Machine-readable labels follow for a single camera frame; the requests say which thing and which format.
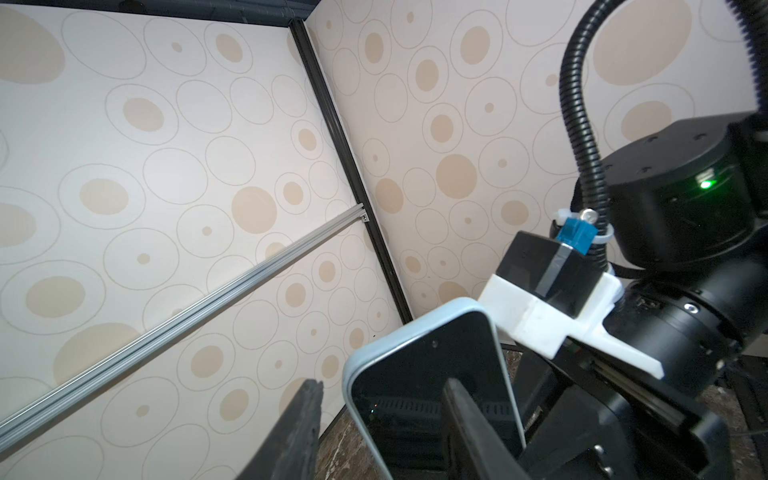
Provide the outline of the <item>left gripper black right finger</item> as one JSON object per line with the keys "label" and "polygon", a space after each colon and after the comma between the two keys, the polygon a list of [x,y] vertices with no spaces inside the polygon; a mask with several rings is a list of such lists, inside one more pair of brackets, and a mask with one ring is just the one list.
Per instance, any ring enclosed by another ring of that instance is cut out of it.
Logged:
{"label": "left gripper black right finger", "polygon": [[442,449],[448,479],[527,479],[461,382],[442,390]]}

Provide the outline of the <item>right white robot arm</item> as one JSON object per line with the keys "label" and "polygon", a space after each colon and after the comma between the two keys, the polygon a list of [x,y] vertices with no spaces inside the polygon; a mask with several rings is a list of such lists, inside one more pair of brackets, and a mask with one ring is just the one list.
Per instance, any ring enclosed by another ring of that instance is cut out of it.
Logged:
{"label": "right white robot arm", "polygon": [[581,341],[526,353],[519,464],[533,479],[730,479],[726,424],[698,398],[767,327],[767,117],[680,120],[605,169],[617,243],[638,267],[605,327],[664,375]]}

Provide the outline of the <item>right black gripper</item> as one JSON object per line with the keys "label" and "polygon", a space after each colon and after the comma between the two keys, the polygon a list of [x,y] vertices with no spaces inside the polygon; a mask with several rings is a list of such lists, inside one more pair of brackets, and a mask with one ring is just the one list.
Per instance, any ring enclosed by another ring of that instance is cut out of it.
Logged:
{"label": "right black gripper", "polygon": [[533,479],[732,479],[729,430],[662,381],[586,349],[552,360],[523,349],[515,398]]}

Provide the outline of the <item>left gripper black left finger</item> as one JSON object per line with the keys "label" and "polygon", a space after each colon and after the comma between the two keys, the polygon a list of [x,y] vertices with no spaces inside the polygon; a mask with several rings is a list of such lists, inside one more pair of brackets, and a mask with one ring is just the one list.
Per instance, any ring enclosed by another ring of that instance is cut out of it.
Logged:
{"label": "left gripper black left finger", "polygon": [[313,479],[323,383],[305,380],[237,480]]}

